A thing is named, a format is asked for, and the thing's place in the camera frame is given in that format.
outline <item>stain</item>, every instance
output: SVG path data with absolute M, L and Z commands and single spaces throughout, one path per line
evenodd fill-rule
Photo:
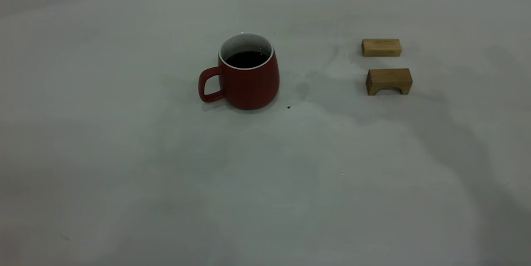
M 514 81 L 514 97 L 518 97 L 516 90 L 529 87 L 527 69 L 519 66 L 507 51 L 498 48 L 488 51 L 487 58 L 493 64 L 504 66 L 505 72 L 514 73 L 514 79 L 517 79 Z M 388 68 L 379 60 L 371 60 L 370 63 L 372 68 Z M 478 86 L 484 86 L 485 90 L 498 92 L 492 88 L 499 86 L 496 85 L 496 77 L 471 74 L 470 79 Z M 309 94 L 306 100 L 320 105 L 328 113 L 349 117 L 359 126 L 386 120 L 408 128 L 427 154 L 459 177 L 464 190 L 473 200 L 480 217 L 475 233 L 480 264 L 516 266 L 531 261 L 531 212 L 504 190 L 506 183 L 496 180 L 488 145 L 470 126 L 453 118 L 453 108 L 445 94 L 436 90 L 415 90 L 415 94 L 406 97 L 389 96 L 379 98 L 378 102 L 370 101 L 372 98 L 364 91 L 364 80 L 364 75 L 344 80 L 317 72 L 308 73 Z M 348 97 L 338 100 L 337 95 Z M 512 101 L 506 95 L 502 93 L 499 98 Z M 519 109 L 525 103 L 529 103 L 529 99 L 523 96 L 518 101 Z

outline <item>white tablecloth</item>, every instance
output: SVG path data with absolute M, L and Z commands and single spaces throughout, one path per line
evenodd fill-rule
M 0 0 L 0 264 L 529 265 L 530 20 L 531 0 Z M 202 103 L 247 31 L 278 97 Z M 378 38 L 402 55 L 362 57 Z M 379 68 L 410 94 L 367 96 Z

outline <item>mug handle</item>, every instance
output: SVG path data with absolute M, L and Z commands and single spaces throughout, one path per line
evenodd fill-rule
M 207 80 L 210 77 L 220 75 L 221 73 L 222 69 L 218 66 L 207 69 L 201 72 L 201 75 L 199 75 L 199 97 L 201 97 L 201 100 L 203 100 L 203 102 L 210 103 L 224 98 L 220 90 L 215 93 L 205 95 L 205 84 L 207 83 Z

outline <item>mug rim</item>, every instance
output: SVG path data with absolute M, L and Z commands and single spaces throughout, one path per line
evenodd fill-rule
M 244 69 L 244 68 L 237 68 L 237 67 L 234 67 L 234 66 L 231 66 L 230 64 L 227 64 L 227 62 L 222 58 L 222 47 L 223 45 L 229 41 L 230 39 L 234 38 L 234 37 L 237 37 L 237 36 L 240 36 L 240 35 L 244 35 L 244 34 L 250 34 L 250 35 L 257 35 L 259 37 L 262 37 L 264 40 L 267 41 L 267 43 L 269 43 L 269 45 L 271 46 L 271 54 L 269 55 L 269 58 L 263 62 L 262 64 L 256 66 L 256 67 L 252 67 L 252 68 L 247 68 L 247 69 Z M 231 67 L 233 69 L 236 69 L 236 70 L 241 70 L 241 71 L 250 71 L 250 70 L 254 70 L 254 69 L 258 69 L 262 66 L 264 66 L 265 64 L 267 64 L 271 58 L 273 57 L 273 54 L 275 54 L 275 48 L 273 47 L 273 44 L 268 40 L 266 39 L 266 37 L 260 35 L 260 34 L 257 34 L 257 33 L 251 33 L 251 32 L 241 32 L 239 34 L 234 34 L 234 35 L 231 35 L 230 37 L 228 37 L 227 39 L 225 39 L 225 41 L 220 45 L 219 47 L 219 50 L 218 50 L 218 58 L 228 67 Z

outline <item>red mug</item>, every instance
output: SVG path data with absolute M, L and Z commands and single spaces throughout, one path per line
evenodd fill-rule
M 244 51 L 256 51 L 268 59 L 256 67 L 241 69 L 227 64 L 227 59 Z M 218 75 L 220 90 L 205 95 L 205 83 Z M 227 39 L 218 52 L 218 66 L 199 75 L 199 97 L 209 103 L 225 98 L 240 109 L 258 109 L 268 105 L 280 85 L 277 56 L 273 45 L 264 37 L 241 33 Z

